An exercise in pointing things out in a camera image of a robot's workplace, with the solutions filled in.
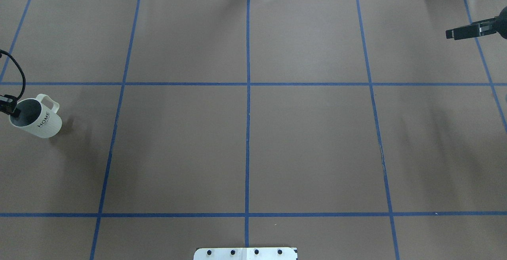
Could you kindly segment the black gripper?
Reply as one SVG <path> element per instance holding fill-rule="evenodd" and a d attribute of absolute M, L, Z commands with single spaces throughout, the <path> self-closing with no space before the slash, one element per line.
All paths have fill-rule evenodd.
<path fill-rule="evenodd" d="M 499 33 L 502 38 L 507 39 L 507 8 L 501 10 L 497 19 L 476 21 L 469 25 L 446 30 L 446 38 L 463 40 L 495 33 Z"/>

